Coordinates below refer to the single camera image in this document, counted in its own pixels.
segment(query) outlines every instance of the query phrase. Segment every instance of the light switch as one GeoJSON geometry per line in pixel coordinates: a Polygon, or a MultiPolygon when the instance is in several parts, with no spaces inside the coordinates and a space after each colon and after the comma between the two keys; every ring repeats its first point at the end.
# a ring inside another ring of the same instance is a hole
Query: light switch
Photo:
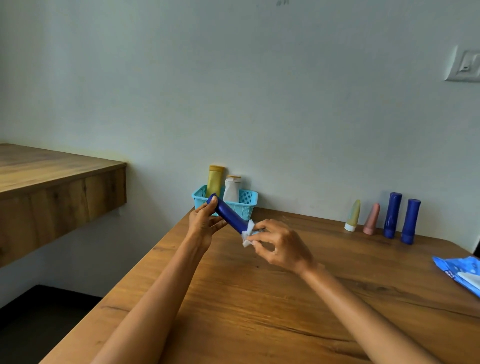
{"type": "Polygon", "coordinates": [[[457,48],[455,60],[446,81],[480,82],[480,50],[457,48]]]}

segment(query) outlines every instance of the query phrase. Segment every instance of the basket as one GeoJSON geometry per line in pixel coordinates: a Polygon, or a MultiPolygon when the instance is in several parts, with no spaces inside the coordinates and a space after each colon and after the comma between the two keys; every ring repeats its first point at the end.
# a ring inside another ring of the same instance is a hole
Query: basket
{"type": "MultiPolygon", "coordinates": [[[[199,208],[208,198],[206,196],[207,186],[200,187],[197,191],[192,194],[193,199],[195,200],[195,208],[199,208]]],[[[222,192],[220,193],[220,198],[223,198],[223,193],[225,192],[225,187],[222,187],[222,192]]],[[[225,203],[232,208],[242,219],[250,220],[252,216],[252,211],[258,203],[258,193],[255,191],[248,190],[239,190],[240,201],[236,202],[227,202],[225,203]]]]}

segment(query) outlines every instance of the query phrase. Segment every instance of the forearm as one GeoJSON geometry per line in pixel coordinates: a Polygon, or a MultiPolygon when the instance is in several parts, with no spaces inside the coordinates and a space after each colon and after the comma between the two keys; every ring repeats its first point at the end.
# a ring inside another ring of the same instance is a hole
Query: forearm
{"type": "Polygon", "coordinates": [[[187,238],[93,364],[156,364],[204,252],[187,238]]]}
{"type": "Polygon", "coordinates": [[[439,364],[440,361],[353,294],[324,267],[302,275],[376,364],[439,364]]]}

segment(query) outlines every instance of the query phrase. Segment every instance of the green tube with white cap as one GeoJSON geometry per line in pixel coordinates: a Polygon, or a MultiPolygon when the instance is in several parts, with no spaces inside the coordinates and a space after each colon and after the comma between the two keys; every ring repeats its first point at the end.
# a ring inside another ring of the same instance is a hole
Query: green tube with white cap
{"type": "Polygon", "coordinates": [[[354,232],[359,223],[360,216],[360,200],[355,201],[348,216],[348,220],[345,223],[345,230],[354,232]]]}

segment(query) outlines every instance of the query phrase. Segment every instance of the held blue bottle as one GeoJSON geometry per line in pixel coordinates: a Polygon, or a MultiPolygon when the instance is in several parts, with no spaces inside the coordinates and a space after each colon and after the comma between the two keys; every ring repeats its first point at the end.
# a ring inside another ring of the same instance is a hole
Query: held blue bottle
{"type": "Polygon", "coordinates": [[[396,223],[398,221],[398,211],[402,202],[402,194],[392,192],[390,202],[388,203],[387,216],[385,218],[384,237],[393,239],[395,237],[396,223]]]}
{"type": "Polygon", "coordinates": [[[405,224],[402,230],[401,241],[405,244],[412,245],[415,238],[415,228],[417,226],[417,218],[419,217],[420,200],[413,198],[408,200],[407,215],[405,216],[405,224]]]}
{"type": "MultiPolygon", "coordinates": [[[[212,201],[213,196],[216,196],[216,194],[211,195],[207,203],[210,204],[212,201]]],[[[221,200],[217,196],[218,200],[218,205],[215,208],[215,212],[223,217],[223,220],[225,220],[229,225],[231,225],[236,231],[238,231],[239,234],[241,234],[243,231],[247,231],[248,229],[248,221],[243,220],[238,214],[232,210],[230,206],[228,206],[223,200],[221,200]]]]}

